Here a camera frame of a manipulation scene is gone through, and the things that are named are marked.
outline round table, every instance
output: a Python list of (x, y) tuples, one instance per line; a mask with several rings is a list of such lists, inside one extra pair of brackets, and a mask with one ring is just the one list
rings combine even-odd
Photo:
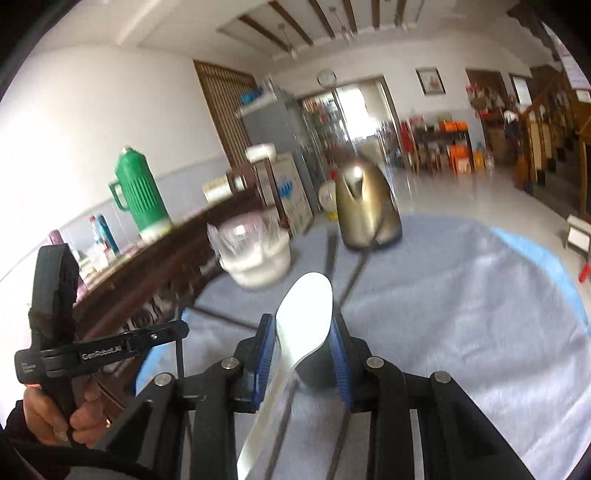
[[(350, 334), (404, 372), (450, 372), (536, 479), (565, 478), (591, 441), (591, 342), (580, 309), (552, 272), (477, 222), (413, 215), (402, 224), (402, 240), (372, 254), (343, 307)], [(246, 291), (223, 275), (208, 284), (197, 304), (256, 328), (296, 279), (324, 272), (327, 234), (336, 228), (319, 225), (295, 238), (293, 265), (279, 283)], [(358, 257), (339, 239), (335, 298)], [(186, 375), (231, 355), (241, 339), (254, 334), (194, 312), (184, 318), (190, 326)], [(175, 364), (174, 345), (163, 346), (150, 355), (142, 377), (175, 372)], [(325, 478), (343, 413), (335, 391), (299, 389), (274, 477)], [(236, 415), (238, 452), (251, 423), (252, 416)], [(368, 427), (369, 414), (352, 416), (335, 478), (365, 478)], [(264, 477), (270, 450), (271, 444), (250, 478)]]

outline ceiling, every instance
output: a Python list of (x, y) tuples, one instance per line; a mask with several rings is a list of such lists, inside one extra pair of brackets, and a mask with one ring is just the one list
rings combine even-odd
[(258, 74), (293, 62), (290, 47), (300, 61), (347, 48), (341, 24), (353, 34), (351, 46), (429, 38), (445, 28), (485, 31), (517, 1), (82, 0), (33, 53), (81, 44), (149, 47)]

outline framed picture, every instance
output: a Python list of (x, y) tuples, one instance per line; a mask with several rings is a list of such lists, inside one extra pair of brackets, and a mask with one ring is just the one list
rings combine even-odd
[(425, 95), (445, 95), (445, 88), (435, 67), (416, 69), (419, 82)]

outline green thermos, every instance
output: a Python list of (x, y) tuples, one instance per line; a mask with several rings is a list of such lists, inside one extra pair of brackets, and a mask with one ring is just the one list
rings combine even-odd
[[(138, 226), (142, 240), (149, 244), (173, 227), (146, 157), (131, 147), (125, 147), (115, 168), (117, 181), (109, 188), (117, 206), (129, 211)], [(121, 203), (117, 186), (121, 188), (125, 205)]]

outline metal bolt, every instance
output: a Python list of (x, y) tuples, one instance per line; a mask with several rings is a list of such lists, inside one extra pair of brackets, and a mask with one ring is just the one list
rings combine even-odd
[(222, 368), (225, 368), (226, 370), (236, 368), (238, 365), (240, 365), (240, 360), (235, 356), (227, 356), (222, 360)]
[(447, 372), (435, 372), (435, 380), (439, 383), (449, 383), (452, 380), (452, 376)]
[(384, 360), (378, 356), (370, 356), (365, 363), (370, 368), (382, 368), (384, 366)]
[(159, 387), (163, 387), (168, 385), (172, 379), (173, 376), (171, 374), (158, 374), (154, 377), (154, 383)]

